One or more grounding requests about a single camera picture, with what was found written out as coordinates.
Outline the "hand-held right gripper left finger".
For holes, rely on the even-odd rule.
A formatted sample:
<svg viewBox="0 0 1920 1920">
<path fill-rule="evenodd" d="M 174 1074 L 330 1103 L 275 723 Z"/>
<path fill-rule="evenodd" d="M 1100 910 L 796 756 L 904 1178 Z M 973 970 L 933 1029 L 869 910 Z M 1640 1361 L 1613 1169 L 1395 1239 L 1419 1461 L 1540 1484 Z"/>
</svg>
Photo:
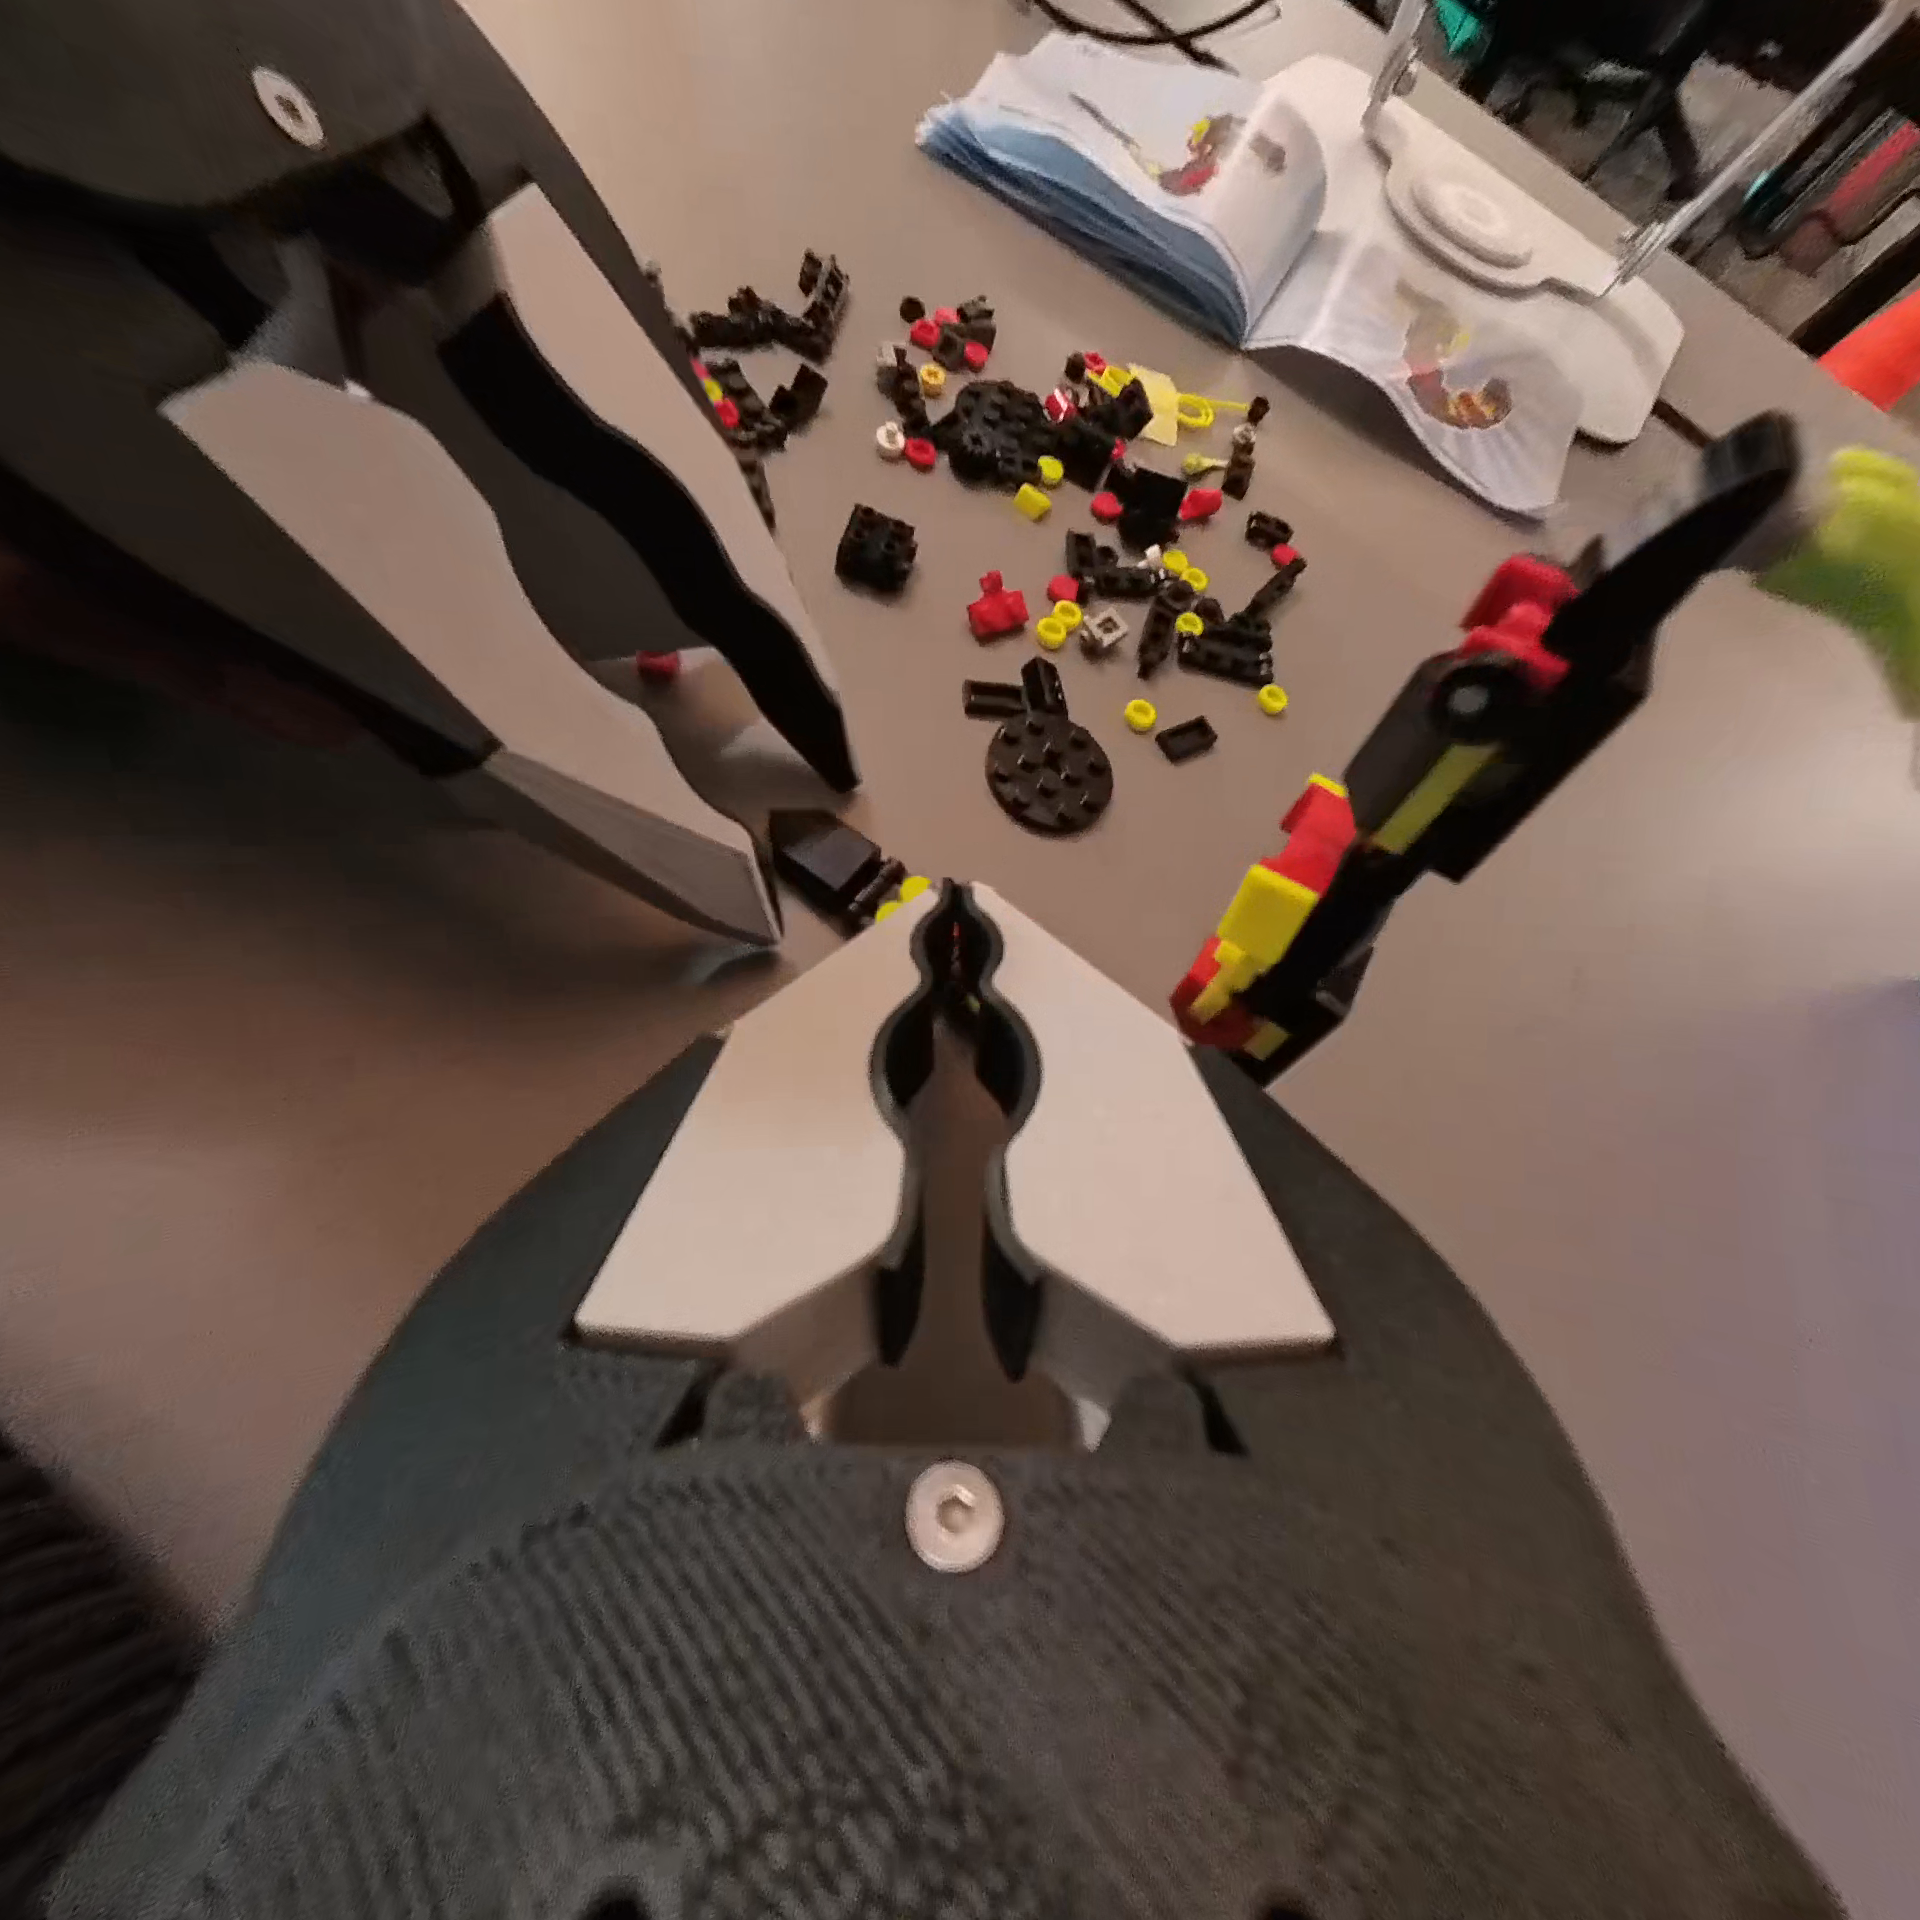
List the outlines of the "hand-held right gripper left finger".
<svg viewBox="0 0 1920 1920">
<path fill-rule="evenodd" d="M 910 1111 L 940 1001 L 929 886 L 737 1020 L 576 1314 L 701 1361 L 896 1361 L 921 1298 Z"/>
</svg>

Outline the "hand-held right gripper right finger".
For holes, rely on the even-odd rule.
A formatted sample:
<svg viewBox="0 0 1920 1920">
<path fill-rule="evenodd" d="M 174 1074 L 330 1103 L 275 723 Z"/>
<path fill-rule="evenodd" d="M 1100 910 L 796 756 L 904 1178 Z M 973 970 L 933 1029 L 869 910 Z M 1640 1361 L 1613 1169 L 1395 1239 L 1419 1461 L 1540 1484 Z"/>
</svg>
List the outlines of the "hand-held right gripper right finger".
<svg viewBox="0 0 1920 1920">
<path fill-rule="evenodd" d="M 1006 1123 L 984 1305 L 1011 1377 L 1148 1377 L 1334 1341 L 1181 1035 L 984 885 L 944 910 L 950 996 Z"/>
</svg>

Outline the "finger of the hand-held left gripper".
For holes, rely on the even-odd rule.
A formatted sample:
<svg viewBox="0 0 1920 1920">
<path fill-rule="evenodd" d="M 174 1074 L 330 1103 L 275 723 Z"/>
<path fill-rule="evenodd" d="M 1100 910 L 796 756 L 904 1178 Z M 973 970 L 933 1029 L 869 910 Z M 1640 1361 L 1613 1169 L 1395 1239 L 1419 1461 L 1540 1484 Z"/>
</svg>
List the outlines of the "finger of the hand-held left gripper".
<svg viewBox="0 0 1920 1920">
<path fill-rule="evenodd" d="M 493 739 L 449 780 L 462 805 L 681 924 L 780 946 L 750 833 L 692 789 L 642 709 L 562 649 L 491 507 L 421 423 L 262 361 L 161 413 Z"/>
<path fill-rule="evenodd" d="M 432 278 L 451 387 L 520 466 L 625 542 L 684 630 L 834 793 L 860 786 L 849 716 L 750 478 L 690 371 L 658 287 L 593 255 L 524 183 Z"/>
</svg>

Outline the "red yellow black lego snake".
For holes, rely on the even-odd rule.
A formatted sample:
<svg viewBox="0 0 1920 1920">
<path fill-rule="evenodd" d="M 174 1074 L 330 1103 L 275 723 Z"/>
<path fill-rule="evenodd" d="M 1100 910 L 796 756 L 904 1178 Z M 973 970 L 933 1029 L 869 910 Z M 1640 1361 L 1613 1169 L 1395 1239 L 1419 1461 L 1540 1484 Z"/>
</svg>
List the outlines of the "red yellow black lego snake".
<svg viewBox="0 0 1920 1920">
<path fill-rule="evenodd" d="M 930 877 L 830 812 L 781 809 L 769 828 L 774 876 L 846 935 L 933 891 Z M 1280 850 L 1245 870 L 1168 996 L 1190 1044 L 1227 1055 L 1262 1087 L 1345 1025 L 1368 970 L 1350 953 L 1305 971 L 1309 926 L 1330 919 L 1334 882 L 1360 843 L 1349 786 L 1313 775 L 1280 829 Z"/>
</svg>

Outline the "pile of lego pieces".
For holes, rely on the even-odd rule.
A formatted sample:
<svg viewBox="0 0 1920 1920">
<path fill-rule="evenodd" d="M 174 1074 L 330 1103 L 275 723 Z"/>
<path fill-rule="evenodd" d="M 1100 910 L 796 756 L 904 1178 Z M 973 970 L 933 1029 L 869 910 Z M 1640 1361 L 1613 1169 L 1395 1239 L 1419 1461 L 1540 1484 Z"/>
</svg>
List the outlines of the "pile of lego pieces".
<svg viewBox="0 0 1920 1920">
<path fill-rule="evenodd" d="M 769 521 L 763 458 L 817 423 L 825 406 L 825 364 L 850 306 L 850 274 L 832 253 L 804 252 L 797 305 L 739 285 L 722 306 L 678 319 L 667 309 L 716 423 L 757 489 Z M 1100 353 L 1069 353 L 1043 390 L 993 375 L 1000 342 L 995 299 L 961 305 L 904 297 L 904 334 L 885 341 L 873 383 L 885 404 L 873 430 L 883 463 L 913 474 L 946 469 L 962 489 L 1004 497 L 1024 524 L 1062 517 L 1062 559 L 1026 591 L 987 570 L 968 601 L 973 642 L 1030 638 L 1044 655 L 1069 645 L 1090 661 L 1132 652 L 1141 684 L 1181 671 L 1245 687 L 1280 717 L 1278 609 L 1305 575 L 1305 555 L 1284 517 L 1251 510 L 1243 538 L 1267 575 L 1226 611 L 1209 571 L 1185 539 L 1249 499 L 1272 398 L 1185 390 L 1163 373 Z M 741 355 L 792 353 L 796 365 L 760 394 Z M 1150 445 L 1188 449 L 1179 466 L 1144 459 Z M 853 507 L 834 553 L 844 586 L 898 591 L 913 570 L 914 531 L 901 517 Z"/>
</svg>

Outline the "black round lego plate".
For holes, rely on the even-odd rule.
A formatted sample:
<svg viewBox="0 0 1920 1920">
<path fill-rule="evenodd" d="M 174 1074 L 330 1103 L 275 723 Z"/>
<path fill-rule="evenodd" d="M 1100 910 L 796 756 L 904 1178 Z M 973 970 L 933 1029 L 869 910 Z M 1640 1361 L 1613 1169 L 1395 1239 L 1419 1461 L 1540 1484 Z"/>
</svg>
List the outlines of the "black round lego plate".
<svg viewBox="0 0 1920 1920">
<path fill-rule="evenodd" d="M 1076 837 L 1114 805 L 1109 755 L 1065 713 L 1004 717 L 984 761 L 990 798 L 1029 833 Z"/>
</svg>

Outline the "lego instruction booklet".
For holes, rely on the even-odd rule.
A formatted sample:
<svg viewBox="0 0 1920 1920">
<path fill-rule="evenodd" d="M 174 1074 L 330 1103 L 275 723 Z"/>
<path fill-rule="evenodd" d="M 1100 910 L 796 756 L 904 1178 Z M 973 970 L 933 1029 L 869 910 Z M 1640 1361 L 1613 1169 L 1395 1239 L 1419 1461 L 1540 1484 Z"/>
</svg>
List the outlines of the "lego instruction booklet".
<svg viewBox="0 0 1920 1920">
<path fill-rule="evenodd" d="M 1548 319 L 1452 273 L 1385 204 L 1368 79 L 1268 82 L 1050 35 L 929 107 L 920 148 L 1243 355 L 1372 383 L 1497 511 L 1561 497 L 1582 390 Z"/>
</svg>

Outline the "white document stand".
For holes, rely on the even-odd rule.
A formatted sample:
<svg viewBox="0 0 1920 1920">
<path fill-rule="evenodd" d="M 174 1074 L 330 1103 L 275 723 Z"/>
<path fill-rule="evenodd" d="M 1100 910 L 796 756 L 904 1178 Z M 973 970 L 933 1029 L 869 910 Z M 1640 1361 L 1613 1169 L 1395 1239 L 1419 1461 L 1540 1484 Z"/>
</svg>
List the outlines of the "white document stand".
<svg viewBox="0 0 1920 1920">
<path fill-rule="evenodd" d="M 1585 439 L 1625 445 L 1656 417 L 1708 439 L 1774 406 L 1837 443 L 1915 452 L 1913 431 L 1886 425 L 1818 358 L 1676 255 L 1680 241 L 1778 145 L 1837 98 L 1886 41 L 1900 39 L 1912 12 L 1913 5 L 1884 5 L 1706 188 L 1636 231 L 1520 135 L 1501 130 L 1489 109 L 1417 76 L 1427 5 L 1403 5 L 1390 29 L 1364 25 L 1345 5 L 1283 5 L 1280 25 L 1252 37 L 1241 59 L 1265 78 L 1304 67 L 1309 87 L 1333 65 L 1356 70 L 1330 87 L 1334 145 L 1360 150 L 1373 198 L 1453 277 L 1506 301 L 1554 299 L 1565 309 L 1549 324 L 1549 345 L 1576 345 L 1576 375 L 1594 381 Z"/>
</svg>

